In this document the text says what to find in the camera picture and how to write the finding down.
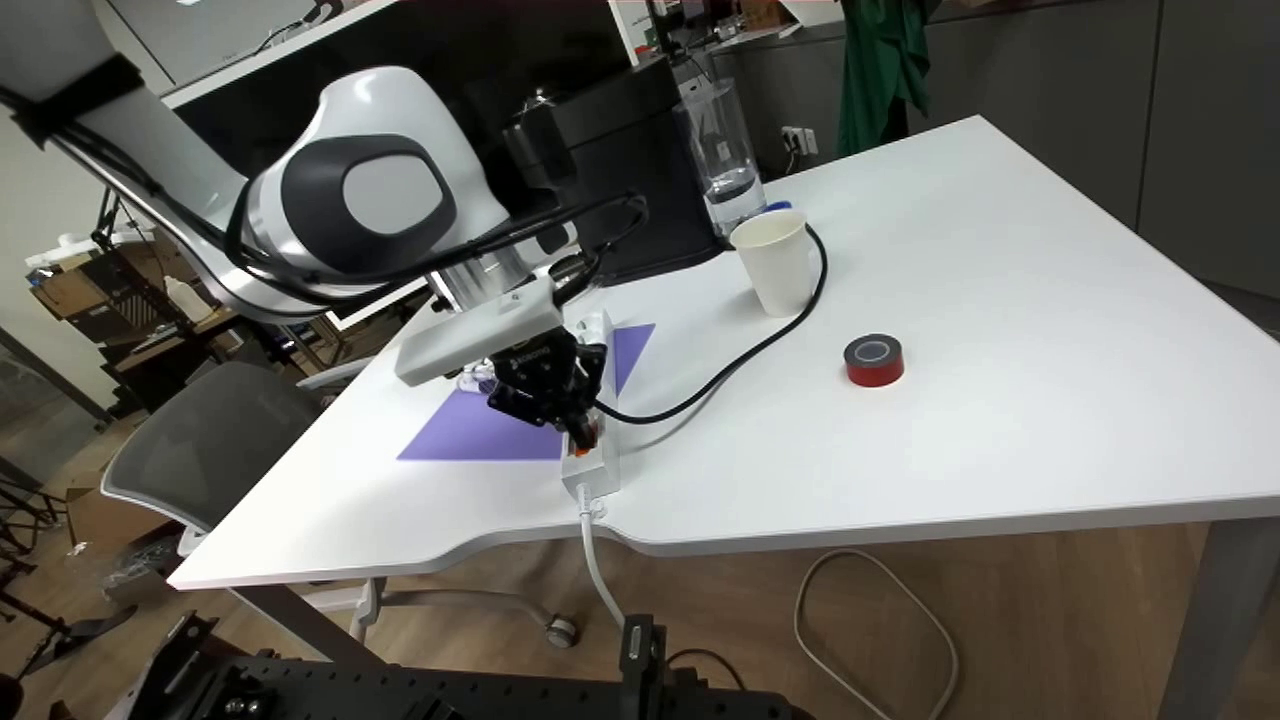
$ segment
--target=white cup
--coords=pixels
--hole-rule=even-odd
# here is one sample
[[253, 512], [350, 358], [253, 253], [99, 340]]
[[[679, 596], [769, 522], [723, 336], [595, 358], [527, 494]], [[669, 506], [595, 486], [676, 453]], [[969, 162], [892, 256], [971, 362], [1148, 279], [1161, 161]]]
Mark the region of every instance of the white cup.
[[820, 262], [801, 212], [760, 212], [732, 228], [728, 242], [745, 259], [769, 316], [796, 316], [814, 298]]

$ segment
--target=red object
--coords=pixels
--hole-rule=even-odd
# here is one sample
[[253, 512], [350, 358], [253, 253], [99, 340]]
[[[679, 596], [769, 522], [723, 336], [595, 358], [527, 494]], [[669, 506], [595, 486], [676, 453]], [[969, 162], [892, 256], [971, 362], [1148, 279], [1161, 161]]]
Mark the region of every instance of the red object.
[[883, 389], [906, 375], [906, 345], [892, 336], [859, 336], [845, 347], [845, 372], [859, 389]]

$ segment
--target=purple sheet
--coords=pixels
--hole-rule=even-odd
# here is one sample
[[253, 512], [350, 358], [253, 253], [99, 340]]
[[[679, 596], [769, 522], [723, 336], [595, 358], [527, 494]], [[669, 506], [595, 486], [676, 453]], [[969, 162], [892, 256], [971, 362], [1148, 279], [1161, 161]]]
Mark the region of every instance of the purple sheet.
[[[611, 329], [611, 385], [626, 389], [652, 324]], [[452, 391], [399, 460], [559, 460], [559, 433], [487, 407], [480, 391]]]

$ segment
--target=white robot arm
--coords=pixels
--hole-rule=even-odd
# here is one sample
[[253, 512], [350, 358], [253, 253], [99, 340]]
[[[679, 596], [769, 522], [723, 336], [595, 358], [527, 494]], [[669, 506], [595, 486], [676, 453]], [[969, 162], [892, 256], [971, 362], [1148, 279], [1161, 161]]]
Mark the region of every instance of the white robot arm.
[[83, 0], [8, 0], [0, 99], [35, 144], [66, 148], [177, 236], [201, 279], [245, 316], [310, 319], [387, 279], [456, 270], [480, 303], [411, 336], [399, 375], [422, 385], [496, 355], [487, 400], [502, 413], [594, 447], [600, 347], [559, 329], [564, 288], [527, 279], [506, 256], [564, 214], [510, 222], [471, 144], [422, 74], [371, 67], [335, 78], [310, 130], [245, 178], [141, 87]]
[[[422, 256], [510, 218], [440, 95], [406, 67], [335, 78], [295, 148], [256, 178], [141, 87], [87, 0], [3, 6], [0, 91], [40, 144], [66, 148], [167, 228], [224, 303], [269, 324], [370, 296]], [[233, 262], [228, 240], [287, 288]], [[480, 259], [471, 296], [496, 296], [519, 270]]]

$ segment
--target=black stand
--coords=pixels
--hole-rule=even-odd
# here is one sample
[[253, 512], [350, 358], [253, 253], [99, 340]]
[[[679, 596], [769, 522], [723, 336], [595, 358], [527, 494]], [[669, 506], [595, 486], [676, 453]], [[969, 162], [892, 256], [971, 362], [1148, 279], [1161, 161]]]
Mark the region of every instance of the black stand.
[[68, 622], [68, 618], [47, 615], [47, 611], [40, 611], [40, 606], [31, 606], [31, 604], [23, 604], [23, 599], [16, 599], [8, 593], [8, 578], [21, 575], [21, 573], [31, 573], [31, 562], [8, 559], [8, 567], [0, 573], [0, 604], [16, 606], [21, 615], [28, 615], [35, 622], [46, 622], [46, 632], [47, 632], [46, 642], [21, 667], [21, 677], [31, 677], [35, 667], [46, 667], [53, 660], [71, 657], [76, 649], [99, 641], [104, 632], [114, 632], [115, 622], [126, 622], [134, 615], [134, 606], [130, 606], [130, 611], [115, 611], [115, 615], [104, 615], [104, 618]]
[[71, 557], [81, 551], [81, 534], [76, 534], [68, 500], [47, 494], [35, 474], [28, 474], [23, 467], [16, 467], [3, 454], [0, 454], [0, 500], [23, 515], [31, 515], [31, 522], [0, 520], [0, 544], [14, 544], [21, 557], [28, 557], [28, 551], [35, 551], [40, 533], [53, 533], [55, 522], [66, 522]]

